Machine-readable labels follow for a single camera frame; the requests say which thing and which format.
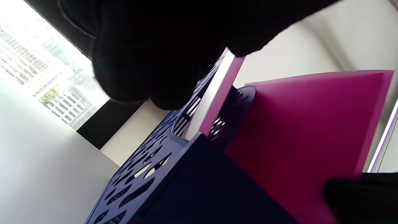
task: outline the dark blue plastic surface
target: dark blue plastic surface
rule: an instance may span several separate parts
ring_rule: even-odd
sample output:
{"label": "dark blue plastic surface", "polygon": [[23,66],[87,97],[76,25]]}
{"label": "dark blue plastic surface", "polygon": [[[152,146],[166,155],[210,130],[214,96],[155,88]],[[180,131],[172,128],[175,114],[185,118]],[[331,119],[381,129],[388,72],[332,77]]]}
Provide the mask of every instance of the dark blue plastic surface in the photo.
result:
{"label": "dark blue plastic surface", "polygon": [[221,61],[115,173],[86,224],[295,223],[222,151],[249,110],[254,87],[231,89],[209,137],[181,137]]}

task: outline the window glass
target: window glass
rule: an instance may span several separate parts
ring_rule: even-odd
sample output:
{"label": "window glass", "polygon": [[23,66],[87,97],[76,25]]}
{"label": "window glass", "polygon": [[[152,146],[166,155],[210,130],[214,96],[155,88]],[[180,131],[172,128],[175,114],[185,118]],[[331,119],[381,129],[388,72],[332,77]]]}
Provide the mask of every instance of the window glass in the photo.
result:
{"label": "window glass", "polygon": [[0,75],[77,130],[109,100],[91,61],[23,0],[0,4]]}

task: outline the building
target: building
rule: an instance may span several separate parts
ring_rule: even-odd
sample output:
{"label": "building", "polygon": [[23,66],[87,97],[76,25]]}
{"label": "building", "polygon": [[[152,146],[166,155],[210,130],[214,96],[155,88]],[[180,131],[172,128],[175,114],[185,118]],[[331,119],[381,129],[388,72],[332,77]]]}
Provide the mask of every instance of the building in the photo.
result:
{"label": "building", "polygon": [[70,85],[68,92],[61,92],[46,107],[74,130],[98,110],[74,85]]}

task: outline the white wall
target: white wall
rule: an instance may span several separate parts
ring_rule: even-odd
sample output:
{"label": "white wall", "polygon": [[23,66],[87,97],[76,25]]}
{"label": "white wall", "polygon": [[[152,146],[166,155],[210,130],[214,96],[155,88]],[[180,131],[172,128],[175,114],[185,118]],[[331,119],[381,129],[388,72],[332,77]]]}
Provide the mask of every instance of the white wall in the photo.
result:
{"label": "white wall", "polygon": [[234,86],[339,70],[321,40],[302,23],[296,23],[278,34],[260,51],[246,56]]}
{"label": "white wall", "polygon": [[[343,70],[398,70],[398,11],[389,0],[343,0],[303,21],[335,55]],[[376,151],[398,97],[395,73],[364,171]]]}
{"label": "white wall", "polygon": [[118,166],[0,75],[0,223],[84,223]]}
{"label": "white wall", "polygon": [[119,166],[123,165],[168,113],[146,101],[101,148],[101,152]]}

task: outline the tree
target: tree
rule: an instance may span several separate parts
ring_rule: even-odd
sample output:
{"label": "tree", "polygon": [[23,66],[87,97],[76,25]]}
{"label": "tree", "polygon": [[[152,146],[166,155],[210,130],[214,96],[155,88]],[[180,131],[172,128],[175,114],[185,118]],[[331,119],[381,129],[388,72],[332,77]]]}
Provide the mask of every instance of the tree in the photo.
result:
{"label": "tree", "polygon": [[59,96],[59,91],[55,88],[50,89],[47,93],[45,93],[41,98],[40,102],[43,105],[47,105],[50,103],[52,100],[54,100],[57,96]]}

